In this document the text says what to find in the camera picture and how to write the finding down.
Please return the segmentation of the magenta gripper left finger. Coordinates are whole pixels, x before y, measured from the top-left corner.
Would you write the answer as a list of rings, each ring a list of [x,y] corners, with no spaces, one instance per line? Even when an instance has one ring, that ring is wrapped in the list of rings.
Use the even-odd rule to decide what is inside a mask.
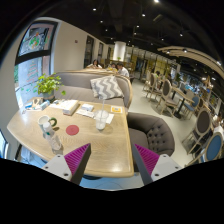
[[[57,154],[43,170],[79,185],[91,155],[91,144],[85,144],[66,155]]]

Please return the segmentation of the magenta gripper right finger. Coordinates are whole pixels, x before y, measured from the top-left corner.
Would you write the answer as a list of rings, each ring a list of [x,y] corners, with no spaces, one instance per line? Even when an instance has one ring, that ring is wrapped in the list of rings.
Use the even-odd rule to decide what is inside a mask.
[[[167,154],[157,153],[137,144],[132,145],[132,153],[144,185],[150,184],[182,169]]]

